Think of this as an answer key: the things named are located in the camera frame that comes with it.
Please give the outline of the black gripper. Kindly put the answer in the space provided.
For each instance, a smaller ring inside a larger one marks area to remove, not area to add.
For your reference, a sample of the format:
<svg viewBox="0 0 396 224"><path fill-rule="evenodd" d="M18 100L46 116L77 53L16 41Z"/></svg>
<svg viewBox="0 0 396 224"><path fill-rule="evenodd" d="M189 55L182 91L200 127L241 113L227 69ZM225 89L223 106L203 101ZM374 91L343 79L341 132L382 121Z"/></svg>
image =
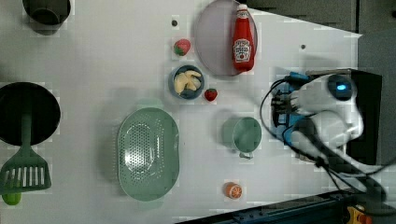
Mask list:
<svg viewBox="0 0 396 224"><path fill-rule="evenodd" d="M290 93L278 91L271 100L272 115L296 114L298 107Z"/></svg>

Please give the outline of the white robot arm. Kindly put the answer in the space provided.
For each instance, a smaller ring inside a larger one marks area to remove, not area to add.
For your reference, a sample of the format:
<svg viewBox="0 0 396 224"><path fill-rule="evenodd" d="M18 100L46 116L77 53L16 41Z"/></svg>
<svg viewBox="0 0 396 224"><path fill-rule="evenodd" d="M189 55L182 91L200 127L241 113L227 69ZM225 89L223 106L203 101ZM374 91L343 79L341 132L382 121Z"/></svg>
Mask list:
<svg viewBox="0 0 396 224"><path fill-rule="evenodd" d="M271 86L272 135L335 175L363 203L395 205L395 163L368 165L339 150L363 135L358 90L350 77L288 75Z"/></svg>

